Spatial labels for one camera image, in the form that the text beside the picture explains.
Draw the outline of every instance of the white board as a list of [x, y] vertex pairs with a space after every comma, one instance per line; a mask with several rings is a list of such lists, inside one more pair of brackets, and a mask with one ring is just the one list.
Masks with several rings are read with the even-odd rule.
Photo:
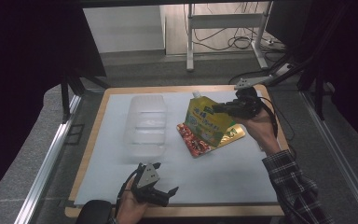
[[[176, 195], [170, 198], [170, 204], [277, 202], [261, 161], [266, 155], [248, 133], [238, 141], [194, 159], [176, 131], [176, 125], [185, 121], [192, 93], [157, 94], [163, 96], [167, 105], [167, 150], [151, 162], [161, 162], [156, 189], [167, 192], [179, 187]], [[236, 98], [235, 91], [201, 94], [219, 103]], [[147, 162], [134, 158], [123, 143], [127, 113], [135, 95], [139, 94], [110, 96], [75, 205], [96, 199], [116, 203], [123, 182], [139, 162]]]

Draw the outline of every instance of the wall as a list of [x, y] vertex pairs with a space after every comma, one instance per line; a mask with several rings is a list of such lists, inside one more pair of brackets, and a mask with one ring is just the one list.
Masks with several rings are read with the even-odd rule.
[[160, 6], [83, 10], [100, 53], [165, 48]]

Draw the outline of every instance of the metal rail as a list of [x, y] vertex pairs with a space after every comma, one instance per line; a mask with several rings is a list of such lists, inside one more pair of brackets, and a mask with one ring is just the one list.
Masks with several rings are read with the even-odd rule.
[[80, 103], [81, 97], [74, 96], [70, 104], [71, 116], [68, 121], [64, 124], [61, 124], [54, 139], [48, 149], [48, 154], [46, 155], [42, 166], [40, 167], [39, 172], [34, 180], [31, 189], [25, 198], [24, 204], [19, 212], [19, 215], [16, 218], [14, 223], [16, 224], [25, 224], [28, 223], [34, 214], [37, 203], [39, 202], [40, 195], [48, 182], [48, 177], [51, 173], [51, 170], [54, 166], [55, 161], [60, 154], [62, 145], [64, 143], [65, 136], [67, 135], [69, 128], [71, 127], [72, 121], [74, 119], [74, 114], [77, 110], [77, 107]]
[[310, 96], [303, 91], [300, 92], [301, 97], [303, 98], [307, 109], [310, 112], [310, 115], [313, 121], [316, 124], [319, 132], [321, 133], [327, 147], [330, 150], [331, 155], [333, 156], [336, 164], [344, 176], [349, 188], [351, 189], [356, 201], [358, 202], [358, 177], [356, 173], [352, 170], [350, 164], [348, 163], [345, 155], [342, 153], [336, 139], [331, 134], [329, 128], [323, 120], [319, 119], [319, 116], [316, 114], [313, 109], [313, 102], [310, 99]]

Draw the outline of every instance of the plaid sleeve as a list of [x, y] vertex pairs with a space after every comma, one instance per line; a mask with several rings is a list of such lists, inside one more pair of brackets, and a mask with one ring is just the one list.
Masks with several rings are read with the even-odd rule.
[[290, 223], [334, 223], [317, 200], [317, 186], [303, 176], [289, 150], [263, 160], [278, 201]]

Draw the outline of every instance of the hand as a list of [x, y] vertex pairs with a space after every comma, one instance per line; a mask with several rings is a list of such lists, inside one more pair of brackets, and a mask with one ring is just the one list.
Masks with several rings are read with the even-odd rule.
[[127, 184], [126, 190], [121, 196], [120, 207], [116, 220], [119, 224], [135, 224], [138, 223], [144, 216], [147, 209], [147, 203], [138, 203], [133, 196], [132, 192], [127, 189], [131, 189], [133, 179]]
[[258, 145], [264, 149], [267, 156], [281, 151], [274, 135], [271, 119], [265, 109], [261, 109], [260, 113], [252, 119], [236, 117], [232, 117], [232, 119], [245, 126], [248, 133], [255, 139]]

